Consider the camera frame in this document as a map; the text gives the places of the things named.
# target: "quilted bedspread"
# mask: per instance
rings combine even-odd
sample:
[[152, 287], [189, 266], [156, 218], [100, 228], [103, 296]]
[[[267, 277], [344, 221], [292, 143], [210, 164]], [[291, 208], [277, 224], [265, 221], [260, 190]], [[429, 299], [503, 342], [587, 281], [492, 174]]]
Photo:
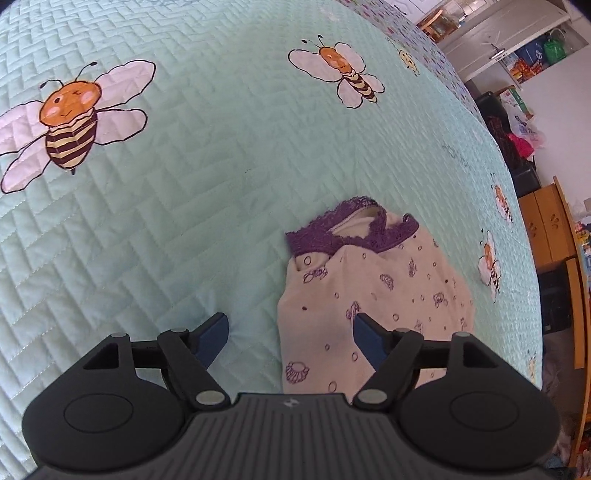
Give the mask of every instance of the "quilted bedspread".
[[277, 392], [284, 233], [370, 196], [463, 275], [540, 384], [511, 178], [437, 48], [379, 0], [18, 0], [0, 15], [0, 480], [29, 402], [112, 332], [214, 312], [227, 391]]

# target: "white wall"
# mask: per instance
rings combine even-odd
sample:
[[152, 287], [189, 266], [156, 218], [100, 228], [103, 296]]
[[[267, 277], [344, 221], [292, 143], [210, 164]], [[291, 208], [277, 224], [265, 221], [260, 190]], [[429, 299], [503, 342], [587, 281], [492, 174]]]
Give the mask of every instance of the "white wall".
[[521, 96], [546, 135], [535, 154], [540, 179], [556, 175], [577, 209], [591, 197], [591, 46], [525, 82]]

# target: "purple lace trim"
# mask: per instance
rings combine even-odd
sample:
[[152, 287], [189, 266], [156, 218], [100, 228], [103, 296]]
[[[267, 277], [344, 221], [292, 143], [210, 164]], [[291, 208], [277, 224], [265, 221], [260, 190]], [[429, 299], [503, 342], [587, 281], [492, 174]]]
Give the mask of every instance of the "purple lace trim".
[[[357, 210], [375, 206], [378, 207], [374, 221], [369, 225], [369, 233], [365, 238], [360, 236], [338, 236], [330, 229], [346, 220]], [[297, 257], [310, 252], [320, 252], [334, 255], [345, 245], [366, 248], [375, 253], [390, 250], [401, 244], [418, 230], [418, 222], [409, 213], [402, 217], [402, 221], [386, 228], [386, 210], [369, 197], [355, 197], [340, 203], [337, 208], [319, 216], [316, 220], [297, 232], [285, 234], [291, 253]]]

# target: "cartoon bee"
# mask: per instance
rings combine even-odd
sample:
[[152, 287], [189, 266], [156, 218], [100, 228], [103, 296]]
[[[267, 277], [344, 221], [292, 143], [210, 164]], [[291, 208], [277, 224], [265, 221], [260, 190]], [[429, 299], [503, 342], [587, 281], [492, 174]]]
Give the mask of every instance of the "cartoon bee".
[[484, 241], [484, 230], [482, 231], [482, 240], [480, 242], [484, 248], [484, 255], [478, 261], [478, 270], [480, 279], [484, 285], [491, 288], [491, 297], [496, 301], [496, 296], [501, 289], [501, 264], [496, 259], [495, 241], [490, 230], [486, 232], [486, 242]]
[[513, 216], [511, 215], [511, 208], [509, 207], [509, 203], [503, 194], [503, 190], [501, 185], [495, 182], [495, 174], [491, 173], [492, 177], [492, 185], [491, 188], [495, 194], [495, 201], [496, 201], [496, 209], [499, 211], [503, 219], [507, 222], [509, 226], [513, 224]]
[[325, 82], [339, 82], [336, 94], [348, 108], [358, 108], [363, 99], [377, 103], [376, 93], [384, 92], [384, 84], [373, 75], [363, 73], [365, 62], [355, 50], [346, 43], [339, 42], [334, 47], [326, 47], [322, 35], [318, 35], [321, 47], [318, 53], [308, 50], [292, 50], [287, 58], [299, 70]]
[[536, 359], [535, 355], [534, 356], [531, 356], [530, 357], [530, 361], [528, 362], [528, 365], [527, 365], [527, 370], [528, 370], [528, 373], [530, 374], [530, 381], [533, 384], [535, 384], [535, 366], [536, 366], [536, 360], [537, 359]]
[[419, 76], [419, 72], [418, 72], [417, 64], [414, 63], [414, 60], [410, 56], [410, 53], [408, 53], [408, 52], [406, 52], [404, 50], [400, 50], [398, 52], [398, 56], [404, 62], [404, 64], [407, 66], [407, 68], [409, 70], [411, 70], [418, 77]]
[[92, 145], [122, 142], [141, 132], [148, 121], [138, 109], [114, 108], [144, 91], [154, 78], [156, 65], [133, 60], [100, 75], [94, 82], [78, 80], [63, 84], [45, 102], [34, 100], [0, 116], [0, 155], [18, 157], [0, 181], [4, 193], [24, 190], [40, 177], [50, 162], [74, 175]]

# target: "cabinet knob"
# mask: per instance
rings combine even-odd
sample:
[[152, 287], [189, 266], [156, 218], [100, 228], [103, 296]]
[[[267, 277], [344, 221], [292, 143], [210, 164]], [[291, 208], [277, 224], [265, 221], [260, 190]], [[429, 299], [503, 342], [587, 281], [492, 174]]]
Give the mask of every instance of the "cabinet knob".
[[535, 238], [535, 233], [538, 231], [538, 228], [534, 225], [534, 222], [530, 222], [527, 224], [527, 234], [528, 236]]
[[559, 224], [560, 223], [560, 218], [558, 218], [556, 216], [555, 213], [552, 214], [552, 216], [550, 217], [550, 225], [552, 226], [552, 228], [555, 228], [558, 230]]

